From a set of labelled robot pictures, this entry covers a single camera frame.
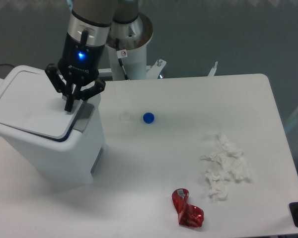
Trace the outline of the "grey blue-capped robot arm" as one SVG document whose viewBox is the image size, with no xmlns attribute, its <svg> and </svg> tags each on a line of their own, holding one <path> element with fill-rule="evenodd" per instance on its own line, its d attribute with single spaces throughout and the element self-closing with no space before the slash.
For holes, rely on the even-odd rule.
<svg viewBox="0 0 298 238">
<path fill-rule="evenodd" d="M 55 90 L 66 98 L 65 111 L 72 111 L 75 100 L 86 101 L 104 91 L 98 65 L 111 24 L 132 23 L 138 15 L 136 0 L 73 1 L 62 57 L 45 69 Z"/>
</svg>

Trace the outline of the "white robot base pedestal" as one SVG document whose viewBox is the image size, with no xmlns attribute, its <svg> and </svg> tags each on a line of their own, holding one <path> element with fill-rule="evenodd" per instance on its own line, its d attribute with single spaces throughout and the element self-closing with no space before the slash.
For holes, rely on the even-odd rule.
<svg viewBox="0 0 298 238">
<path fill-rule="evenodd" d="M 152 22 L 141 12 L 131 23 L 112 22 L 106 48 L 114 81 L 147 78 L 147 45 L 152 36 Z"/>
</svg>

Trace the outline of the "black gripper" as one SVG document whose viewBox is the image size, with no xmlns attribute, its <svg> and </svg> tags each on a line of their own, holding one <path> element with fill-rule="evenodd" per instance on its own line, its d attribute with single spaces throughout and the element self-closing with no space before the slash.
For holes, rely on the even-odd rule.
<svg viewBox="0 0 298 238">
<path fill-rule="evenodd" d="M 97 79 L 98 65 L 104 47 L 104 45 L 82 45 L 80 41 L 67 34 L 58 66 L 52 63 L 45 68 L 45 73 L 55 90 L 66 97 L 65 111 L 72 110 L 73 98 L 86 101 L 104 91 L 106 82 L 100 78 Z M 61 80 L 58 69 L 66 83 Z M 94 81 L 93 86 L 82 89 L 82 86 L 92 81 Z M 73 84 L 76 84 L 74 96 L 72 95 Z"/>
</svg>

